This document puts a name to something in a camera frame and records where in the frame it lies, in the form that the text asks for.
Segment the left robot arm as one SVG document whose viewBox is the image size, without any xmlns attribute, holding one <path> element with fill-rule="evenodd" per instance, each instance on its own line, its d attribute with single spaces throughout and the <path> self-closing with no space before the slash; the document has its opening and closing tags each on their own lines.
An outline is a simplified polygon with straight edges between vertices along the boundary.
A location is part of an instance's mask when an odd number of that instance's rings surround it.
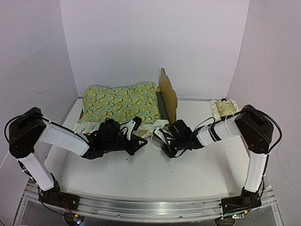
<svg viewBox="0 0 301 226">
<path fill-rule="evenodd" d="M 42 191 L 48 191 L 59 189 L 59 186 L 36 155 L 34 148 L 37 142 L 60 147 L 88 160 L 117 151 L 125 151 L 133 156 L 148 143 L 134 134 L 141 122 L 137 116 L 125 123 L 106 119 L 91 134 L 79 134 L 45 118 L 40 108 L 33 107 L 7 122 L 4 137 L 9 144 L 10 154 L 25 173 L 36 181 Z"/>
</svg>

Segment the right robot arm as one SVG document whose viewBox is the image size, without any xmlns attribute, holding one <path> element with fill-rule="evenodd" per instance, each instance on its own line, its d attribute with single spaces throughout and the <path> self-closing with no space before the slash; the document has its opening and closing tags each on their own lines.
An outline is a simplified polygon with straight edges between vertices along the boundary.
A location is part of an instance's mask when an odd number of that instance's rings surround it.
<svg viewBox="0 0 301 226">
<path fill-rule="evenodd" d="M 156 129 L 154 134 L 163 142 L 162 151 L 169 158 L 180 157 L 187 150 L 197 150 L 222 140 L 240 137 L 249 152 L 244 190 L 250 193 L 259 190 L 269 154 L 282 139 L 278 124 L 252 105 L 245 105 L 240 112 L 224 116 L 211 124 L 199 124 L 194 130 L 183 120 L 177 120 L 168 130 Z"/>
</svg>

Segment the grey bed mat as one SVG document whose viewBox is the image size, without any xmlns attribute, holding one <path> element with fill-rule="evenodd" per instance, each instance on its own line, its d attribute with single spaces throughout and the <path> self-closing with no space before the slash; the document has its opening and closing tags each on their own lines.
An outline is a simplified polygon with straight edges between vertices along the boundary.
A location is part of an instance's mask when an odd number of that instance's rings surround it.
<svg viewBox="0 0 301 226">
<path fill-rule="evenodd" d="M 167 116 L 167 113 L 166 113 L 166 110 L 165 110 L 165 107 L 164 107 L 163 99 L 161 97 L 161 93 L 156 92 L 156 95 L 157 95 L 158 109 L 159 109 L 159 112 L 160 112 L 160 115 L 161 115 L 161 119 L 162 120 L 169 120 L 168 116 Z"/>
</svg>

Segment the small lemon print pillow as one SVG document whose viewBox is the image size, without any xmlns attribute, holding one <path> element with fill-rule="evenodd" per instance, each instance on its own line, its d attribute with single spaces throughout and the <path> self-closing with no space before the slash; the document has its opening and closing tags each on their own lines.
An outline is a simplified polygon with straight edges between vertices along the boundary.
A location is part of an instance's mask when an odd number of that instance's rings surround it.
<svg viewBox="0 0 301 226">
<path fill-rule="evenodd" d="M 238 105 L 232 99 L 230 100 L 212 100 L 210 102 L 210 108 L 213 117 L 218 121 L 221 117 L 233 115 L 240 111 Z"/>
</svg>

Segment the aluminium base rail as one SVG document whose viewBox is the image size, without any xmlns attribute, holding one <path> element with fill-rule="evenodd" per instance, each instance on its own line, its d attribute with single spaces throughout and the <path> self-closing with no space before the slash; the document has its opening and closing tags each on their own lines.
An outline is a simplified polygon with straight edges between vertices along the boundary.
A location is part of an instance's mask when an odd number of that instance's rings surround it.
<svg viewBox="0 0 301 226">
<path fill-rule="evenodd" d="M 180 223 L 197 222 L 201 220 L 216 219 L 220 222 L 225 218 L 249 219 L 253 213 L 271 208 L 272 213 L 265 213 L 259 218 L 274 220 L 275 225 L 282 226 L 283 220 L 279 213 L 279 206 L 271 186 L 260 191 L 261 206 L 250 210 L 239 210 L 229 204 L 229 199 L 209 198 L 177 201 L 149 201 L 149 200 L 124 200 L 91 195 L 76 195 L 66 193 L 67 205 L 52 206 L 45 201 L 40 201 L 38 185 L 29 179 L 20 200 L 14 225 L 20 225 L 25 216 L 25 211 L 30 202 L 42 205 L 42 210 L 58 216 L 61 210 L 67 215 L 75 213 L 107 220 L 123 222 L 144 223 Z"/>
</svg>

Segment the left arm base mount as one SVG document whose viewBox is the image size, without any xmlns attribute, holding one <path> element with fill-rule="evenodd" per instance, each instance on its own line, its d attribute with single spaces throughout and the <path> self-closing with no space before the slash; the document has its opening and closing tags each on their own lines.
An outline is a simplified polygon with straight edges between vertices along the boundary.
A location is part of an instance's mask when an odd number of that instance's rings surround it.
<svg viewBox="0 0 301 226">
<path fill-rule="evenodd" d="M 55 180 L 54 187 L 39 191 L 39 200 L 43 204 L 65 208 L 66 210 L 77 210 L 80 197 L 75 194 L 62 192 L 58 182 Z"/>
</svg>

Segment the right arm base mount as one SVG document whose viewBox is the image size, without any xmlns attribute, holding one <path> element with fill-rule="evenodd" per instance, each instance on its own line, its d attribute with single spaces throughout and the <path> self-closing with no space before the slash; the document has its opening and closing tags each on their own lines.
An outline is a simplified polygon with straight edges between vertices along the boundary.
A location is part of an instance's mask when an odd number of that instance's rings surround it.
<svg viewBox="0 0 301 226">
<path fill-rule="evenodd" d="M 221 199 L 221 203 L 219 205 L 222 208 L 222 216 L 240 214 L 260 207 L 262 195 L 263 193 L 259 193 L 259 190 L 256 192 L 250 192 L 243 187 L 239 196 Z"/>
</svg>

